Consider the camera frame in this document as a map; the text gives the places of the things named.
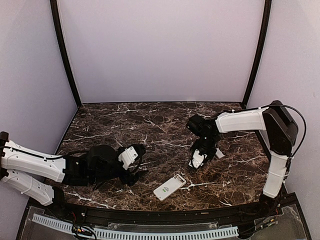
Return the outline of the white battery cover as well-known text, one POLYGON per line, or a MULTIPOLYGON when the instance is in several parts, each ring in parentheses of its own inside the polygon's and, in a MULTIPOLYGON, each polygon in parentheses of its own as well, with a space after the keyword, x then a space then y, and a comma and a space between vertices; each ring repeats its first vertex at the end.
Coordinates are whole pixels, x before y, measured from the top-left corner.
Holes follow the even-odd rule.
POLYGON ((221 152, 221 150, 220 150, 219 148, 216 148, 215 156, 216 156, 218 159, 221 159, 221 158, 223 158, 225 155, 221 152))

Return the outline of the white remote control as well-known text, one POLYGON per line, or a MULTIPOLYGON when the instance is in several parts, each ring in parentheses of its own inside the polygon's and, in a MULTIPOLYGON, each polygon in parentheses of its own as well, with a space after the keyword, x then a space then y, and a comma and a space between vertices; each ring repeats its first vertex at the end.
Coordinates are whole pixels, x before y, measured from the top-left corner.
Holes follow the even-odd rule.
POLYGON ((186 180, 180 175, 176 174, 175 176, 168 179, 165 183, 157 187, 153 194, 160 200, 164 201, 170 195, 175 193, 178 189, 186 184, 186 180))

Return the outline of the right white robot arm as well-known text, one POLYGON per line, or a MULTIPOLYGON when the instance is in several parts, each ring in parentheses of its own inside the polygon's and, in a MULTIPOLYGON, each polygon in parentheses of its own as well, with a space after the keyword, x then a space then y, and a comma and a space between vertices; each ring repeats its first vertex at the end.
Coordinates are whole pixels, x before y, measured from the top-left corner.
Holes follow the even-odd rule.
POLYGON ((262 140, 270 157, 267 179, 262 190, 264 198, 255 205, 255 213, 266 217, 275 208, 275 199, 290 173, 299 127, 289 113, 290 106, 275 100, 271 104, 242 110, 220 112, 211 118, 193 115, 186 128, 197 140, 191 146, 188 166, 198 170, 220 155, 218 141, 221 135, 231 132, 254 131, 263 133, 262 140))

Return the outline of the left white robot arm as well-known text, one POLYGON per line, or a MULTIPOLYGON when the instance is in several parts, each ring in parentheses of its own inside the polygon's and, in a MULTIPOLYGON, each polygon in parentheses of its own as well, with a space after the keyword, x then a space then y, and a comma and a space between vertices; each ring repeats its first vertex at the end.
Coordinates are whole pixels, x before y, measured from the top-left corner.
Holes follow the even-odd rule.
POLYGON ((129 167, 134 162, 142 163, 146 149, 142 144, 114 149, 102 144, 89 150, 77 150, 65 155, 50 155, 25 148, 9 139, 5 131, 0 133, 0 181, 9 184, 43 206, 60 218, 67 218, 71 213, 65 203, 63 190, 47 185, 33 175, 55 181, 67 186, 95 189, 105 182, 118 178, 122 184, 133 186, 147 171, 133 170, 129 167))

